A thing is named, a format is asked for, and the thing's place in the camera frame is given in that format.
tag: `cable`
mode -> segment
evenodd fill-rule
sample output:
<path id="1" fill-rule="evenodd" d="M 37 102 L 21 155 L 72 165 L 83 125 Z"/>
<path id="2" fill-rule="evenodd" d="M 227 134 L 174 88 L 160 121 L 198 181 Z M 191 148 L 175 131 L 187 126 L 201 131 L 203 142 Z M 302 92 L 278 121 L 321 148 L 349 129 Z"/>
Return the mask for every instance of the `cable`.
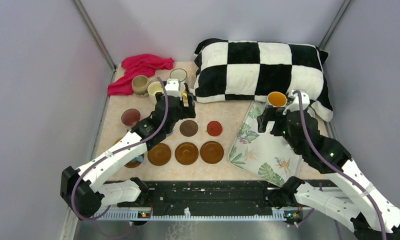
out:
<path id="1" fill-rule="evenodd" d="M 159 78 L 159 77 L 158 77 L 157 79 L 159 80 L 160 85 L 161 85 L 161 87 L 163 88 L 164 102 L 165 102 L 164 117 L 163 117 L 162 122 L 160 123 L 160 125 L 159 125 L 159 127 L 156 129 L 156 131 L 153 132 L 152 135 L 150 135 L 150 136 L 146 137 L 145 139 L 143 139 L 143 140 L 141 140 L 141 141 L 139 141 L 139 142 L 136 142 L 136 143 L 134 143 L 134 144 L 131 144 L 131 145 L 128 145 L 128 146 L 124 146 L 124 147 L 122 147 L 122 148 L 119 148 L 119 149 L 113 151 L 113 152 L 112 152 L 113 154 L 119 153 L 119 152 L 121 152 L 121 151 L 123 151 L 123 150 L 130 149 L 130 148 L 133 148 L 133 147 L 135 147 L 135 146 L 138 146 L 138 145 L 140 145 L 140 144 L 143 144 L 143 143 L 147 142 L 148 140 L 150 140 L 150 139 L 152 139 L 154 136 L 156 136 L 156 135 L 160 132 L 160 130 L 163 128 L 164 123 L 166 122 L 167 114 L 168 114 L 168 110 L 169 110 L 169 99 L 168 99 L 168 96 L 167 96 L 167 92 L 166 92 L 166 88 L 165 88 L 165 85 L 164 85 L 163 80 L 162 80 L 161 78 Z M 73 189 L 72 189 L 72 194 L 71 194 L 71 196 L 70 196 L 70 202 L 71 202 L 71 205 L 72 205 L 72 209 L 73 209 L 73 212 L 75 213 L 75 215 L 76 215 L 78 218 L 82 219 L 82 220 L 91 220 L 91 221 L 97 220 L 97 219 L 101 218 L 102 216 L 104 216 L 104 215 L 106 214 L 106 212 L 110 209 L 110 206 L 108 206 L 108 207 L 106 208 L 106 210 L 105 210 L 102 214 L 100 214 L 99 216 L 89 218 L 89 217 L 84 217 L 84 216 L 82 216 L 82 215 L 80 214 L 80 212 L 78 212 L 78 210 L 77 210 L 77 208 L 76 208 L 76 204 L 75 204 L 76 189 L 77 189 L 77 186 L 79 186 L 80 182 L 82 181 L 83 177 L 86 176 L 86 175 L 88 174 L 89 171 L 91 171 L 92 169 L 94 169 L 94 167 L 96 167 L 97 165 L 99 165 L 100 163 L 102 163 L 102 162 L 103 162 L 104 160 L 106 160 L 106 159 L 107 159 L 107 157 L 104 156 L 104 157 L 102 157 L 100 160 L 98 160 L 97 162 L 95 162 L 93 165 L 89 166 L 89 167 L 86 169 L 86 171 L 84 171 L 84 172 L 80 175 L 80 177 L 78 178 L 78 180 L 76 180 L 76 183 L 75 183 L 75 185 L 74 185 L 74 187 L 73 187 Z M 132 233 L 132 231 L 129 231 L 129 232 L 125 233 L 125 234 L 122 235 L 122 236 L 110 236 L 110 235 L 104 233 L 103 231 L 101 231 L 100 228 L 98 228 L 98 225 L 97 225 L 96 223 L 95 223 L 95 226 L 97 227 L 98 231 L 99 231 L 102 235 L 104 235 L 104 236 L 106 236 L 106 237 L 108 237 L 108 238 L 112 238 L 112 239 L 124 238 L 124 237 L 126 237 L 127 235 L 129 235 L 130 233 Z"/>
<path id="2" fill-rule="evenodd" d="M 334 221 L 335 221 L 335 228 L 337 229 L 338 237 L 340 238 L 340 240 L 343 240 L 343 236 L 341 235 L 340 224 L 338 223 L 337 220 L 334 220 Z"/>
<path id="3" fill-rule="evenodd" d="M 332 169 L 333 171 L 335 171 L 336 173 L 340 174 L 341 176 L 343 176 L 344 178 L 346 178 L 347 180 L 349 180 L 351 183 L 353 183 L 355 186 L 357 186 L 360 191 L 362 192 L 366 192 L 366 189 L 360 185 L 356 180 L 354 180 L 353 178 L 351 178 L 350 176 L 346 175 L 345 173 L 343 173 L 342 171 L 340 171 L 339 169 L 337 169 L 336 167 L 332 166 L 332 164 L 330 164 L 320 153 L 319 151 L 316 149 L 316 147 L 313 145 L 313 142 L 309 136 L 309 133 L 307 132 L 307 126 L 306 126 L 306 120 L 304 117 L 304 110 L 303 110 L 303 100 L 302 100 L 302 93 L 299 90 L 294 91 L 295 94 L 298 95 L 298 100 L 300 103 L 300 118 L 301 118 L 301 126 L 303 127 L 303 132 L 304 132 L 304 136 L 307 139 L 307 142 L 310 145 L 310 148 L 313 150 L 313 152 L 316 154 L 316 156 L 326 165 L 328 166 L 330 169 Z M 382 218 L 382 214 L 381 214 L 381 210 L 379 209 L 378 205 L 376 204 L 375 200 L 373 199 L 373 197 L 368 194 L 366 195 L 369 199 L 369 201 L 372 203 L 373 207 L 375 208 L 376 214 L 378 215 L 378 219 L 379 219 L 379 224 L 381 225 L 381 233 L 382 233 L 382 240 L 387 240 L 387 232 L 385 230 L 385 225 L 384 225 L 384 220 Z"/>
<path id="4" fill-rule="evenodd" d="M 321 182 L 319 183 L 319 190 L 320 190 L 321 192 L 323 192 L 322 183 L 321 183 Z M 312 208 L 312 209 L 310 210 L 310 212 L 307 214 L 307 216 L 304 217 L 303 220 L 297 224 L 297 226 L 298 226 L 298 227 L 301 226 L 307 219 L 309 219 L 310 216 L 313 214 L 314 211 L 315 211 L 315 209 Z M 334 221 L 335 221 L 335 227 L 337 228 L 338 237 L 339 237 L 340 240 L 343 240 L 343 236 L 341 235 L 340 225 L 338 224 L 338 221 L 336 221 L 336 220 L 334 220 Z"/>

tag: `enclosure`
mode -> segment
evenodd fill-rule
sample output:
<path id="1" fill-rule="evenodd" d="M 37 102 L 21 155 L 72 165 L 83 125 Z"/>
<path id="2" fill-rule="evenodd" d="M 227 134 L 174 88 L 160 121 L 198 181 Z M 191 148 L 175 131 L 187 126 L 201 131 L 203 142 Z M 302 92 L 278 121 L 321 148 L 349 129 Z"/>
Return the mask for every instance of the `enclosure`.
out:
<path id="1" fill-rule="evenodd" d="M 0 239 L 105 239 L 88 222 L 77 229 L 59 196 L 61 171 L 93 159 L 102 131 L 113 128 L 105 124 L 107 86 L 126 57 L 191 62 L 209 38 L 329 52 L 328 135 L 400 207 L 400 0 L 0 1 Z M 205 223 L 198 231 L 211 236 L 197 239 L 234 239 L 226 234 L 236 228 L 251 230 L 252 239 L 335 236 L 329 217 L 309 221 L 304 229 Z M 141 227 L 137 239 L 167 230 L 155 224 Z M 100 226 L 114 235 L 125 229 Z M 343 236 L 354 239 L 346 228 Z"/>

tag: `orange cup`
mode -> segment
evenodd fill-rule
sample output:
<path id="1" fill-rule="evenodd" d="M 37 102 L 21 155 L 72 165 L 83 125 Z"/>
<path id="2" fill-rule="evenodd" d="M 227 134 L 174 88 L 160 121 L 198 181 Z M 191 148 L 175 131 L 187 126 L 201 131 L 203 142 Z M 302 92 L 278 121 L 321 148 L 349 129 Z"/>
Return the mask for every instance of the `orange cup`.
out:
<path id="1" fill-rule="evenodd" d="M 267 95 L 267 104 L 276 108 L 284 107 L 287 104 L 287 97 L 278 91 L 273 91 Z"/>

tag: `brown plate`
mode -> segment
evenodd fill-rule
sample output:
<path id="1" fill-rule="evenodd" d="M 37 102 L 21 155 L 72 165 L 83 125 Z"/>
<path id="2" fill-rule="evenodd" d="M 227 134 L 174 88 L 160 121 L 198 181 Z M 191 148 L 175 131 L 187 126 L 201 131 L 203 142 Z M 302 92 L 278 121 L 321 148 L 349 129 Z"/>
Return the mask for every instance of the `brown plate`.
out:
<path id="1" fill-rule="evenodd" d="M 208 164 L 216 164 L 223 158 L 223 147 L 216 141 L 208 141 L 201 146 L 201 158 Z"/>
<path id="2" fill-rule="evenodd" d="M 133 126 L 139 122 L 141 114 L 138 110 L 131 108 L 123 112 L 121 120 L 126 126 Z"/>
<path id="3" fill-rule="evenodd" d="M 133 169 L 136 168 L 137 166 L 139 166 L 141 164 L 140 161 L 134 161 L 134 162 L 128 162 L 127 164 L 125 164 L 125 167 L 129 168 L 129 169 Z"/>
<path id="4" fill-rule="evenodd" d="M 190 142 L 181 143 L 175 150 L 176 160 L 182 165 L 191 165 L 197 161 L 198 148 Z"/>
<path id="5" fill-rule="evenodd" d="M 198 132 L 198 124 L 193 120 L 187 120 L 181 124 L 179 131 L 186 137 L 192 137 Z"/>
<path id="6" fill-rule="evenodd" d="M 172 151 L 168 145 L 159 143 L 148 151 L 147 156 L 151 164 L 163 166 L 169 162 L 170 157 L 172 156 Z"/>

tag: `floral placemat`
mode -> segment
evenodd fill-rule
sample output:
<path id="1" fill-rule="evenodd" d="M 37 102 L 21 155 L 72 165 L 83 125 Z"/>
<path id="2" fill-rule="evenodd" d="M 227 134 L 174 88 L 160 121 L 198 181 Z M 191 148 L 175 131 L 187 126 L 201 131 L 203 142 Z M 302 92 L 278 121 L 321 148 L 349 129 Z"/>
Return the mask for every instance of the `floral placemat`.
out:
<path id="1" fill-rule="evenodd" d="M 264 109 L 262 102 L 251 103 L 229 152 L 229 162 L 281 187 L 289 177 L 298 175 L 302 159 L 283 137 L 270 134 L 274 122 L 268 123 L 264 133 L 257 131 L 256 118 Z"/>

